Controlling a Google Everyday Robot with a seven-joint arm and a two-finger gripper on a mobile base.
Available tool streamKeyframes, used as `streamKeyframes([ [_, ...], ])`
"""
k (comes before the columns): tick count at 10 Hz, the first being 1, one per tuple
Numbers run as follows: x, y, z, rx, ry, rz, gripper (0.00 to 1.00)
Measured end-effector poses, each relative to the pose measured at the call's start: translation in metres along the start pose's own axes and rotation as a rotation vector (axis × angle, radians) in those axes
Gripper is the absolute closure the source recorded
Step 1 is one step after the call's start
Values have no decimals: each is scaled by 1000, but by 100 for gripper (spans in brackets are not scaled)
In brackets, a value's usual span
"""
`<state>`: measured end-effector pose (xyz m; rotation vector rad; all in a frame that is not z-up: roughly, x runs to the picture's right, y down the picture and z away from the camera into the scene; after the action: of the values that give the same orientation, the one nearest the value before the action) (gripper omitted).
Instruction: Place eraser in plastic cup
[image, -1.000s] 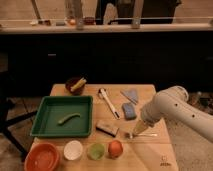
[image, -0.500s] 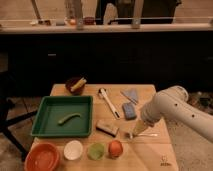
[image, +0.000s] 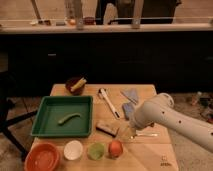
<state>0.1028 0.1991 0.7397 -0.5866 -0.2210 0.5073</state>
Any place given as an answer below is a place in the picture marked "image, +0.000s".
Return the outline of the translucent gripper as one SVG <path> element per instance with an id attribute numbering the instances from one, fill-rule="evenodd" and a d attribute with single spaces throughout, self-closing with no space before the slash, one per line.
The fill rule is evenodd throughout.
<path id="1" fill-rule="evenodd" d="M 136 136 L 136 130 L 128 124 L 121 124 L 117 138 L 120 140 L 134 139 Z"/>

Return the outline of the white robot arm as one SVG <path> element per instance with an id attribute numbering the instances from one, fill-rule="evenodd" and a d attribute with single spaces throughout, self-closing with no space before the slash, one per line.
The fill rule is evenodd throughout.
<path id="1" fill-rule="evenodd" d="M 167 93 L 159 93 L 141 103 L 121 125 L 119 136 L 128 140 L 153 123 L 172 129 L 213 153 L 213 125 L 186 116 L 174 109 L 174 100 Z"/>

